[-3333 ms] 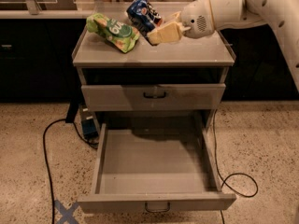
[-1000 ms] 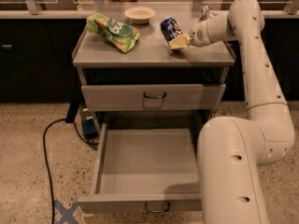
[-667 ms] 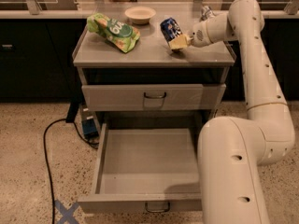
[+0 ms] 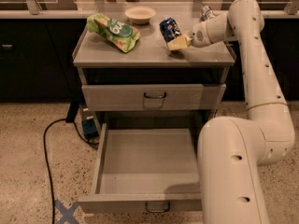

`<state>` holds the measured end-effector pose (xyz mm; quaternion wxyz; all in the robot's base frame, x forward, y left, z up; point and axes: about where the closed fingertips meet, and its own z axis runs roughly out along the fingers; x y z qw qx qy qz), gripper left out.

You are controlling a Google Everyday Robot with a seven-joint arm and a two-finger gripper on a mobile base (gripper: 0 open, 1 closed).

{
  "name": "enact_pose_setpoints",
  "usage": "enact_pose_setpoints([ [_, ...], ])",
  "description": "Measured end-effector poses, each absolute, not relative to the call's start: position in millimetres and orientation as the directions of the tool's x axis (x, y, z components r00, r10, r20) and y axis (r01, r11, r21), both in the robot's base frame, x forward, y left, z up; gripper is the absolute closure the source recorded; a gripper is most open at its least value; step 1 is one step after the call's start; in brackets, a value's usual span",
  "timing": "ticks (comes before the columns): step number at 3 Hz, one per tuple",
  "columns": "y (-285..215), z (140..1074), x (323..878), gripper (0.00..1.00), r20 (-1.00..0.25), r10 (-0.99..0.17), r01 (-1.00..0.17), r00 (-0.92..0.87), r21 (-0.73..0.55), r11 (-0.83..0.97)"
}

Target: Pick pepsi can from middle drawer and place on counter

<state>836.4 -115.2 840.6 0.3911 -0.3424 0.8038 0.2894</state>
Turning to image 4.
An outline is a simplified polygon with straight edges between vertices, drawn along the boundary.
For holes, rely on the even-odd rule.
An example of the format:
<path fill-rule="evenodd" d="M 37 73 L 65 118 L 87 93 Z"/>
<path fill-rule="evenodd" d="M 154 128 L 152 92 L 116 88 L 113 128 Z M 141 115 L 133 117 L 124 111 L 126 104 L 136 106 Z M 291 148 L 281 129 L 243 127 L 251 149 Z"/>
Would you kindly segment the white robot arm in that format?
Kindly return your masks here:
<path fill-rule="evenodd" d="M 256 0 L 234 0 L 226 13 L 204 15 L 170 50 L 237 41 L 247 116 L 209 120 L 198 138 L 204 224 L 270 224 L 258 167 L 282 160 L 295 143 L 290 110 L 261 39 Z"/>

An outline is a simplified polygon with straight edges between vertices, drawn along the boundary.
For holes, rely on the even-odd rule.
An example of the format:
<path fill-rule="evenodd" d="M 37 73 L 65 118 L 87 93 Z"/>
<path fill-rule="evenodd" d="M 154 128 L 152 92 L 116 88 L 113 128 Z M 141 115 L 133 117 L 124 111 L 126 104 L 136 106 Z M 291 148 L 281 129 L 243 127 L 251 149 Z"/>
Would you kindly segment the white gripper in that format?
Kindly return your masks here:
<path fill-rule="evenodd" d="M 187 35 L 180 35 L 167 43 L 171 51 L 185 49 L 191 44 L 191 39 Z M 203 48 L 211 45 L 207 32 L 207 21 L 201 21 L 192 28 L 192 45 L 196 48 Z"/>

